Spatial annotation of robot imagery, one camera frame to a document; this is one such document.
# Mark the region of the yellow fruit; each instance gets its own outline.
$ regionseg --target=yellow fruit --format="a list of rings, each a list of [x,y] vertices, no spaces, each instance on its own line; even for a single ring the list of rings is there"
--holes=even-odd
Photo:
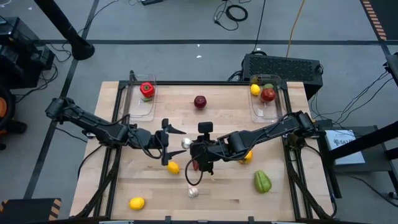
[[[180,173],[180,167],[175,162],[169,162],[169,164],[167,166],[167,169],[172,174],[179,174]]]
[[[145,205],[145,200],[141,197],[132,198],[130,200],[129,206],[133,210],[141,210]]]
[[[253,85],[250,86],[250,92],[254,96],[258,96],[258,95],[260,95],[261,89],[260,89],[260,87],[258,85],[253,84]]]
[[[250,150],[250,152],[244,157],[244,159],[238,161],[240,164],[249,164],[251,162],[251,159],[253,158],[253,151]]]

